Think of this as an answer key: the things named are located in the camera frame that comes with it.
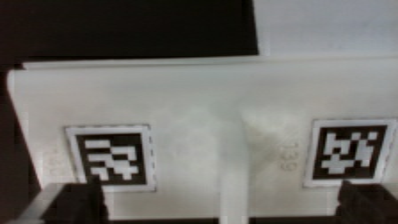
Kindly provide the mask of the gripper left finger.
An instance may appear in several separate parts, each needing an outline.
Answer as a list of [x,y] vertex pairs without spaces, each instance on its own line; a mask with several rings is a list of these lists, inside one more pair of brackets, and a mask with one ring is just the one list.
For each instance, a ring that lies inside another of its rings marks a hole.
[[100,177],[68,183],[41,215],[45,224],[111,224]]

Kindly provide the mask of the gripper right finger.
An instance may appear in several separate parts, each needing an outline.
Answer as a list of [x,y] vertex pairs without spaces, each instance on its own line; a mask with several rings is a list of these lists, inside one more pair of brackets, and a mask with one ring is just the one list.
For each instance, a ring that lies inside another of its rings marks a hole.
[[342,183],[336,216],[342,224],[398,224],[398,199],[381,184]]

